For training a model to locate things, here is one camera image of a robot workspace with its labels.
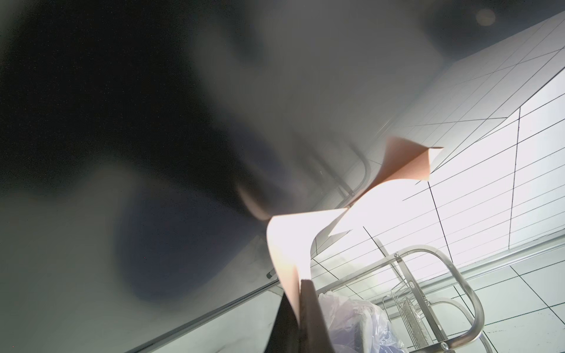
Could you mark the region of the pink note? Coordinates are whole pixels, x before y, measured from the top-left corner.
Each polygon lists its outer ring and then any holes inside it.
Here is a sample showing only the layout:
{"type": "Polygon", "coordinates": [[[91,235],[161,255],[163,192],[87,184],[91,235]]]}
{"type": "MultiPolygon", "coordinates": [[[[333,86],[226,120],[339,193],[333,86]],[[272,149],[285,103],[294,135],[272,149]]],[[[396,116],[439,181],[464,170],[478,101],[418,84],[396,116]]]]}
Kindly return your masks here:
{"type": "Polygon", "coordinates": [[[405,138],[386,141],[381,168],[375,179],[335,221],[324,229],[328,236],[348,232],[368,220],[385,221],[400,212],[400,203],[411,184],[428,181],[432,163],[444,149],[424,146],[405,138]]]}
{"type": "Polygon", "coordinates": [[[273,217],[266,229],[270,258],[297,321],[303,280],[311,279],[311,247],[317,235],[334,228],[346,208],[273,217]]]}

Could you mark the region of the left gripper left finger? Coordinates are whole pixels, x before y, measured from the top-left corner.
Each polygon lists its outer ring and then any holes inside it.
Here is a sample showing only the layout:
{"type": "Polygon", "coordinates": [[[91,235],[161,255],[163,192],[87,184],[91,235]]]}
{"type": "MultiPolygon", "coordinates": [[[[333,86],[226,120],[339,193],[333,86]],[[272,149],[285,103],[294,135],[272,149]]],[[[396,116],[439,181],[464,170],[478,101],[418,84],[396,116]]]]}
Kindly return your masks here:
{"type": "Polygon", "coordinates": [[[296,353],[300,351],[300,330],[296,316],[284,294],[264,353],[296,353]]]}

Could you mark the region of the steel dish rack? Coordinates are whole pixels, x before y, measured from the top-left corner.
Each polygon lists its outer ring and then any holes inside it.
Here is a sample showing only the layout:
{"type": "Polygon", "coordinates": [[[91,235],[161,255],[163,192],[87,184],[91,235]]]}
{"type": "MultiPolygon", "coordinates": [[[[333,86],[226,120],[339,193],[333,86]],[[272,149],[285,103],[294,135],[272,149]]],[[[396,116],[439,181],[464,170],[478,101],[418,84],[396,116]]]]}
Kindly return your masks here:
{"type": "Polygon", "coordinates": [[[439,249],[424,245],[404,248],[345,276],[343,279],[338,279],[325,287],[319,288],[316,292],[317,294],[325,294],[328,291],[338,290],[351,282],[363,279],[373,272],[388,267],[399,270],[402,276],[400,283],[395,285],[389,294],[382,297],[382,303],[385,303],[388,299],[394,301],[397,313],[393,317],[400,317],[403,320],[415,352],[456,352],[476,340],[481,341],[487,352],[492,351],[483,333],[485,313],[481,300],[453,262],[439,249]],[[423,285],[416,280],[406,260],[407,256],[419,253],[430,254],[445,266],[448,275],[457,282],[471,301],[473,310],[469,311],[463,305],[451,299],[431,299],[424,293],[423,285]],[[470,328],[458,336],[449,338],[447,325],[440,322],[433,309],[439,304],[450,304],[459,309],[468,320],[470,328]]]}

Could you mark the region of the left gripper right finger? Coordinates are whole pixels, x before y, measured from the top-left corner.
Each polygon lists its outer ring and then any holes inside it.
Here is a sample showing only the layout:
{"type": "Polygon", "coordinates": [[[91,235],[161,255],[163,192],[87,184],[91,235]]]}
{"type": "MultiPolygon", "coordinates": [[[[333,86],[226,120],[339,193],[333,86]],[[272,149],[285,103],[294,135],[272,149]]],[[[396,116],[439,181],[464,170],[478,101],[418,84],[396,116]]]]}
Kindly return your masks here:
{"type": "Polygon", "coordinates": [[[299,352],[334,353],[316,288],[309,279],[300,283],[299,352]]]}

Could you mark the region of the black flat monitor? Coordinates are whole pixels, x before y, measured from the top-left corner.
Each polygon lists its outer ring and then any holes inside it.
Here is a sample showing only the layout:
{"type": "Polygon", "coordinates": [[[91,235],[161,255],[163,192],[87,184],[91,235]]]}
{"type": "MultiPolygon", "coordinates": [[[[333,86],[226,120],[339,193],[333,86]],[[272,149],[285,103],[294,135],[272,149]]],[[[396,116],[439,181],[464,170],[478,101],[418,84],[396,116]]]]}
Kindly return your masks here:
{"type": "Polygon", "coordinates": [[[1,350],[139,352],[269,282],[266,220],[431,178],[316,243],[325,286],[564,227],[562,1],[3,1],[1,350]]]}

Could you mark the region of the purple trash bin with liner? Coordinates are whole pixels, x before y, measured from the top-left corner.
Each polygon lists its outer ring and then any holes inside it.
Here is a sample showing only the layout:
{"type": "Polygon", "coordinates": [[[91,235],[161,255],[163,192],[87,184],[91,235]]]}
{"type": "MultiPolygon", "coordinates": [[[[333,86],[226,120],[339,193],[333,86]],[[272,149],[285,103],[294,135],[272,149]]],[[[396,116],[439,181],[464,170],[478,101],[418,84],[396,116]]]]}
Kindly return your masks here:
{"type": "Polygon", "coordinates": [[[393,332],[385,312],[368,301],[334,292],[318,297],[335,352],[394,353],[406,347],[393,332]]]}

